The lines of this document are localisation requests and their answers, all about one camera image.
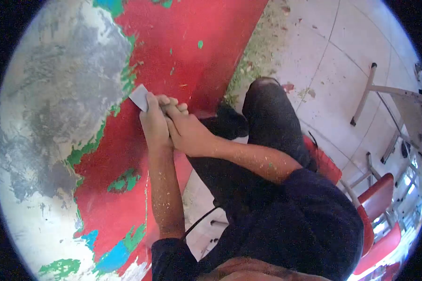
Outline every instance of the finger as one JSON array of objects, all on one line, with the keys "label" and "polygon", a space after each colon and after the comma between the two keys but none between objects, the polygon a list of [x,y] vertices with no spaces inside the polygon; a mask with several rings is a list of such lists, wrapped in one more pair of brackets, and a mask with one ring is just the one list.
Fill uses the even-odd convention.
[{"label": "finger", "polygon": [[155,97],[155,95],[151,92],[148,92],[146,95],[147,98],[147,104],[148,104],[148,110],[158,109],[158,99]]},{"label": "finger", "polygon": [[172,105],[177,105],[178,104],[178,99],[176,99],[176,98],[169,98],[169,100],[170,100],[170,103],[169,104],[172,104]]},{"label": "finger", "polygon": [[183,111],[188,109],[188,105],[187,104],[179,104],[179,105],[177,105],[177,109],[180,110],[180,112],[183,112]]},{"label": "finger", "polygon": [[169,117],[165,117],[165,118],[166,118],[167,128],[169,129],[170,137],[172,138],[172,141],[175,144],[175,142],[178,141],[181,136],[178,133],[177,127],[175,127],[174,121],[172,121],[172,119],[170,119]]},{"label": "finger", "polygon": [[172,121],[177,121],[179,117],[182,116],[180,110],[177,109],[175,105],[169,104],[166,106],[167,115],[172,119]]},{"label": "finger", "polygon": [[158,99],[159,105],[168,105],[170,103],[170,99],[166,95],[158,95],[156,98]]}]

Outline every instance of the blue paint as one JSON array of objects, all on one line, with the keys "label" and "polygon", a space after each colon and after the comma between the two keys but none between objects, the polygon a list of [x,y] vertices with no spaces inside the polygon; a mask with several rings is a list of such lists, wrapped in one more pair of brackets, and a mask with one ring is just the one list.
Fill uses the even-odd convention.
[{"label": "blue paint", "polygon": [[104,254],[100,261],[98,261],[97,265],[95,266],[94,271],[101,271],[105,273],[113,272],[119,269],[121,266],[127,262],[129,258],[129,252],[124,245],[123,241],[120,241],[111,251]]},{"label": "blue paint", "polygon": [[94,243],[95,243],[95,239],[97,239],[97,235],[98,235],[98,230],[93,230],[91,231],[89,234],[83,235],[82,237],[80,237],[81,239],[85,239],[86,240],[86,246],[90,249],[90,250],[94,250]]}]

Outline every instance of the shirt sleeve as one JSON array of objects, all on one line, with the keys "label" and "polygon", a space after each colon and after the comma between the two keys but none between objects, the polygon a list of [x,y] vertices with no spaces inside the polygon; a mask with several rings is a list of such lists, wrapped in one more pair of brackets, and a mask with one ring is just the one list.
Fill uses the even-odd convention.
[{"label": "shirt sleeve", "polygon": [[161,239],[152,245],[152,275],[157,280],[195,280],[197,261],[185,242]]}]

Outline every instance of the white floor tile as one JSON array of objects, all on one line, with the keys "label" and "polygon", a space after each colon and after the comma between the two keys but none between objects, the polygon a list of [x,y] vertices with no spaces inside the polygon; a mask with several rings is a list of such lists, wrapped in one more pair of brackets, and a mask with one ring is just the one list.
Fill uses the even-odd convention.
[{"label": "white floor tile", "polygon": [[[266,44],[271,44],[269,52],[263,49],[259,54],[268,57],[263,60],[261,75],[274,77],[282,85],[294,85],[294,89],[288,93],[288,98],[296,110],[303,98],[299,93],[309,87],[324,54],[327,40],[306,25],[292,23],[290,17],[281,11],[285,5],[282,1],[270,1],[268,5],[264,12],[270,17],[260,19],[259,27],[252,35],[251,41],[265,41]],[[241,87],[233,91],[238,95],[238,112],[242,110],[248,86],[249,83],[241,83]]]},{"label": "white floor tile", "polygon": [[385,85],[391,44],[383,33],[348,0],[341,0],[330,42],[353,60],[366,75],[377,63],[373,83]]},{"label": "white floor tile", "polygon": [[386,86],[418,92],[417,80],[409,75],[406,66],[394,49],[391,52],[391,67]]},{"label": "white floor tile", "polygon": [[350,0],[360,11],[365,14],[380,29],[386,39],[391,41],[390,9],[381,0]]},{"label": "white floor tile", "polygon": [[338,48],[328,44],[297,115],[321,132],[346,157],[358,148],[377,111],[379,98],[370,94],[356,127],[350,125],[367,83],[367,76]]},{"label": "white floor tile", "polygon": [[380,175],[387,173],[380,159],[384,155],[397,128],[387,122],[389,116],[385,107],[379,107],[366,136],[350,159],[363,173],[368,171],[366,153],[372,156],[372,165]]},{"label": "white floor tile", "polygon": [[391,17],[391,31],[391,44],[405,65],[409,76],[415,81],[414,65],[419,59],[406,31],[395,16]]},{"label": "white floor tile", "polygon": [[[364,173],[358,169],[355,164],[348,162],[343,169],[343,176],[341,178],[348,186],[352,185],[357,179],[359,179]],[[367,179],[363,180],[357,186],[353,187],[353,191],[357,196],[360,196],[369,188]]]},{"label": "white floor tile", "polygon": [[323,152],[325,152],[328,157],[330,157],[333,163],[340,170],[342,170],[347,165],[349,159],[342,152],[340,152],[339,149],[334,146],[321,132],[310,127],[307,123],[302,120],[300,120],[300,127],[303,134],[313,139],[309,134],[309,132],[311,132],[312,136],[316,139],[317,146]]},{"label": "white floor tile", "polygon": [[297,25],[305,25],[327,40],[334,24],[339,0],[289,0],[291,13],[288,19]]},{"label": "white floor tile", "polygon": [[297,110],[303,95],[301,91],[309,87],[324,55],[327,41],[307,27],[290,25],[282,35],[284,47],[279,49],[280,65],[272,64],[273,75],[282,85],[293,84],[294,89],[287,96]]}]

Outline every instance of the dirt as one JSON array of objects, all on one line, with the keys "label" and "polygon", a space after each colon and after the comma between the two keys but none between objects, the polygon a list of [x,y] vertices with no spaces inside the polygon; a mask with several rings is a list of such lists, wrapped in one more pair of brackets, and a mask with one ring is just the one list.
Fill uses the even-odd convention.
[{"label": "dirt", "polygon": [[289,12],[288,5],[273,1],[266,5],[227,87],[226,104],[235,107],[241,88],[248,89],[256,78],[276,74],[282,62],[280,50],[286,44],[284,37],[288,32],[286,19]]}]

